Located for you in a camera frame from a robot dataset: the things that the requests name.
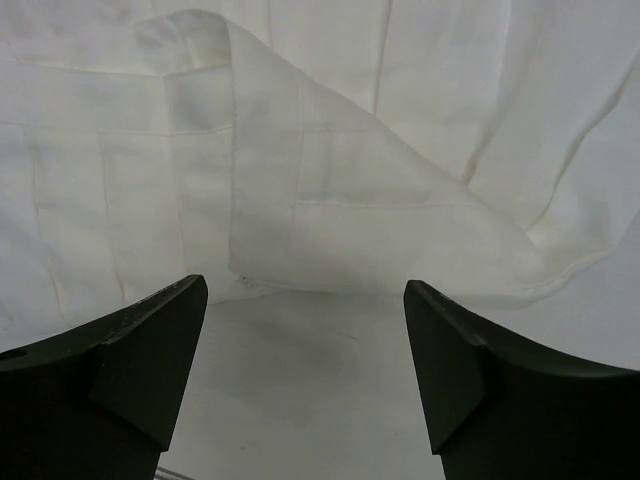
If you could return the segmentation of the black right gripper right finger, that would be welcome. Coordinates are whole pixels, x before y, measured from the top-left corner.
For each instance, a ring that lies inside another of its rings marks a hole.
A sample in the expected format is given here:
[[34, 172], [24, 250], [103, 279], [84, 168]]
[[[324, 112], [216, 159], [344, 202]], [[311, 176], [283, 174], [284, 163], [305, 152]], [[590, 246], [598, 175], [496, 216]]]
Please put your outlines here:
[[404, 310], [432, 452], [449, 479], [635, 479], [639, 374], [578, 358], [412, 280]]

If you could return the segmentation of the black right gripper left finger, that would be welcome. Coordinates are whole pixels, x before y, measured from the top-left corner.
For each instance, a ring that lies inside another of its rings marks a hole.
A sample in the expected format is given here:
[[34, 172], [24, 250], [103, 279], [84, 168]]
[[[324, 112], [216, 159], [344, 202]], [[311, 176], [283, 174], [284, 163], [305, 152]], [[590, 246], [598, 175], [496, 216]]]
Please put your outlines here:
[[117, 312], [1, 355], [4, 479], [151, 479], [204, 322], [189, 275]]

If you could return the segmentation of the white pleated skirt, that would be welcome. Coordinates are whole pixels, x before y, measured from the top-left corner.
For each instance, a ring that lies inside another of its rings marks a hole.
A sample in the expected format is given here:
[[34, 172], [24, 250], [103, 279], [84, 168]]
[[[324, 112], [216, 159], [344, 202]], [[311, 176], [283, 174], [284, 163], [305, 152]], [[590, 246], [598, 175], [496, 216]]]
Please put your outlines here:
[[635, 1], [5, 1], [1, 341], [188, 274], [519, 306], [639, 211]]

